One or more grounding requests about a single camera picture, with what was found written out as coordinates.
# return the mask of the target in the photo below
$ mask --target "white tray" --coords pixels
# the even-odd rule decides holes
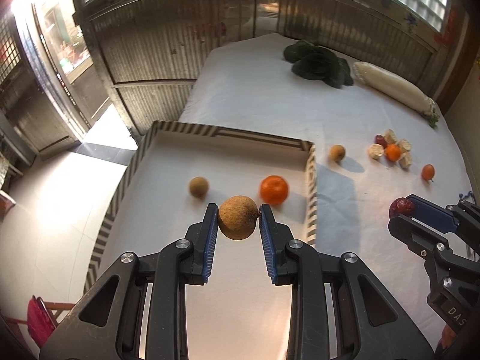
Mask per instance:
[[[152,254],[183,238],[189,225],[202,221],[210,202],[220,206],[230,196],[246,195],[262,204],[258,187],[269,175],[284,177],[290,189],[287,200],[273,207],[275,219],[288,225],[295,238],[314,244],[312,143],[231,128],[156,122],[112,199],[85,288],[123,252]],[[188,182],[195,176],[210,183],[203,200],[189,195]],[[242,241],[218,232],[208,284],[186,289],[190,358],[283,359],[291,287],[271,283],[258,226]]]

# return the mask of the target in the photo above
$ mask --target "green leafy vegetable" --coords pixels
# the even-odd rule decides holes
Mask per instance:
[[[344,81],[343,85],[352,86],[353,85],[353,79],[352,79],[352,76],[350,75],[349,63],[344,58],[339,58],[338,61],[340,62],[340,65],[342,66],[343,71],[345,73],[345,81]]]
[[[327,67],[322,64],[321,56],[311,54],[295,62],[292,71],[306,80],[323,80]]]
[[[421,117],[423,117],[424,119],[426,119],[428,121],[428,124],[431,128],[437,127],[437,122],[440,120],[440,116],[438,116],[438,114],[435,110],[433,110],[431,115],[427,115],[425,113],[421,113],[420,115],[421,115]]]
[[[289,61],[290,63],[295,63],[302,57],[298,55],[298,48],[299,47],[315,47],[314,44],[307,42],[306,40],[299,40],[295,44],[291,44],[290,46],[287,46],[285,50],[283,51],[283,56],[285,57],[285,60]]]
[[[299,40],[285,48],[283,55],[293,63],[292,72],[297,76],[307,80],[323,80],[338,89],[342,85],[353,85],[347,61],[324,47]]]

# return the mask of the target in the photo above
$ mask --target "brown round fruit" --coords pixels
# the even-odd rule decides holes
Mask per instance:
[[[260,183],[259,193],[265,203],[282,204],[289,195],[289,185],[283,177],[268,176]]]
[[[218,210],[218,227],[228,238],[246,239],[255,230],[258,208],[248,196],[232,196]]]
[[[383,149],[386,149],[387,146],[388,146],[388,142],[386,141],[385,137],[383,135],[380,135],[380,134],[378,134],[375,137],[375,143],[377,145],[381,145],[383,147]]]
[[[342,145],[333,145],[330,148],[330,159],[335,162],[342,161],[346,154],[346,150]]]
[[[433,165],[425,165],[421,170],[421,177],[425,181],[430,181],[435,176],[435,168]]]
[[[194,177],[188,184],[190,194],[195,198],[203,198],[208,192],[208,181],[204,177]]]

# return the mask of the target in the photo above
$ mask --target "floor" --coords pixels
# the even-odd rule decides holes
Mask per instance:
[[[113,106],[85,141],[136,149]],[[17,204],[0,228],[0,309],[5,316],[26,320],[32,295],[48,302],[80,299],[98,230],[125,168],[113,159],[67,151],[36,160],[12,185],[10,195]],[[21,328],[38,355],[26,327]]]

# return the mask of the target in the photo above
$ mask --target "orange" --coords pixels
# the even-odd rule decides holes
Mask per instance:
[[[400,150],[398,145],[391,143],[385,149],[385,157],[388,158],[389,161],[395,162],[400,159],[402,156],[402,151]]]
[[[259,194],[265,203],[282,204],[289,195],[289,185],[283,177],[268,176],[260,183]]]
[[[435,168],[433,165],[425,165],[421,170],[421,177],[425,181],[431,180],[435,176]]]

